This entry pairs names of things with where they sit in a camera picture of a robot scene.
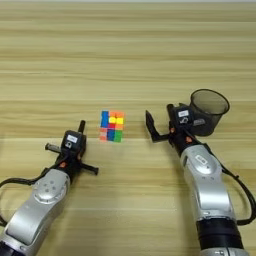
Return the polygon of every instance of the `white sticker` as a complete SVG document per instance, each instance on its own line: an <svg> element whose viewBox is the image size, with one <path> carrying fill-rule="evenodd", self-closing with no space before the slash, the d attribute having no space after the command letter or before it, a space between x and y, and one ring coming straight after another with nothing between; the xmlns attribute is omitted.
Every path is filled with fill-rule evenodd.
<svg viewBox="0 0 256 256"><path fill-rule="evenodd" d="M68 135L67 140L76 143L76 142L77 142L77 137L74 137L74 136L72 136L72 135Z"/></svg>
<svg viewBox="0 0 256 256"><path fill-rule="evenodd" d="M180 111L178 115L179 117L188 116L188 110Z"/></svg>
<svg viewBox="0 0 256 256"><path fill-rule="evenodd" d="M202 156L200 156L200 155L196 155L196 160L199 161L203 165L207 165L208 164L208 161L205 158L203 158Z"/></svg>

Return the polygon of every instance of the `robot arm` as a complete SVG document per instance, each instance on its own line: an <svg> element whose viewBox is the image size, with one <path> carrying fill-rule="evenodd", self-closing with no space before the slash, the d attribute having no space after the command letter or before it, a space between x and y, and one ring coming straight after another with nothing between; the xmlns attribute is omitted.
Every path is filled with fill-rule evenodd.
<svg viewBox="0 0 256 256"><path fill-rule="evenodd" d="M233 206L222 182L219 161L203 145L186 148L181 155L190 188L201 256L249 256L237 229Z"/></svg>
<svg viewBox="0 0 256 256"><path fill-rule="evenodd" d="M78 132L67 131L61 147L51 144L46 149L58 153L56 163L33 182L29 199L15 212L0 236L1 256L34 256L47 231L61 214L64 201L75 176L82 169L98 174L98 168L86 165L81 158L86 150L85 122Z"/></svg>
<svg viewBox="0 0 256 256"><path fill-rule="evenodd" d="M1 235L1 243L21 255L36 255L47 230L63 210L69 186L67 174L51 169L34 185L30 198L15 212Z"/></svg>
<svg viewBox="0 0 256 256"><path fill-rule="evenodd" d="M208 114L194 113L191 107L181 103L178 107L170 104L167 110L170 117L168 134L160 135L157 132L154 119L148 111L146 125L153 142L168 140L180 156L185 180L190 189L194 221L201 247L200 256L249 256L244 250L234 209L222 181L221 176L225 167L206 145L192 135L195 133L208 136L213 132ZM241 181L239 184L242 184L247 196L250 195L248 199L251 206L254 206L254 197L248 193L249 190ZM248 224L253 221L254 210L252 207L250 219L239 223Z"/></svg>

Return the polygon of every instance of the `black cup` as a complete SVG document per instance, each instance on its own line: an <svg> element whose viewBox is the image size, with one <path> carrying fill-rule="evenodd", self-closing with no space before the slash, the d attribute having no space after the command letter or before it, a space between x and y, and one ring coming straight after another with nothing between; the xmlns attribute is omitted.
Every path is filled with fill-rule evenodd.
<svg viewBox="0 0 256 256"><path fill-rule="evenodd" d="M198 136L211 135L221 117L230 109L228 100L222 94L209 89L193 92L190 100L190 107L195 114L195 119L204 119L205 121L204 125L193 128L193 133Z"/></svg>

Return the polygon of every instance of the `red square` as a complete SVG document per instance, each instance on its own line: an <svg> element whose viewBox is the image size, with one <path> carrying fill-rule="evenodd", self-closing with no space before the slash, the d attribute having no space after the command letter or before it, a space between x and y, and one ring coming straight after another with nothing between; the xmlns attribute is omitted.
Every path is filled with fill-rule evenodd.
<svg viewBox="0 0 256 256"><path fill-rule="evenodd" d="M113 129L113 130L115 130L115 128L116 128L116 124L108 124L108 129Z"/></svg>

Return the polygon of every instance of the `blue square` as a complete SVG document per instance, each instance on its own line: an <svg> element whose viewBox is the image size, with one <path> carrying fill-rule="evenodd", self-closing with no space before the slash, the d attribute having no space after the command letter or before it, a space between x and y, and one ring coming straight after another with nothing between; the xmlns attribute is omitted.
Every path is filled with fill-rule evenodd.
<svg viewBox="0 0 256 256"><path fill-rule="evenodd" d="M114 141L115 140L115 130L108 130L107 138L108 138L108 140Z"/></svg>

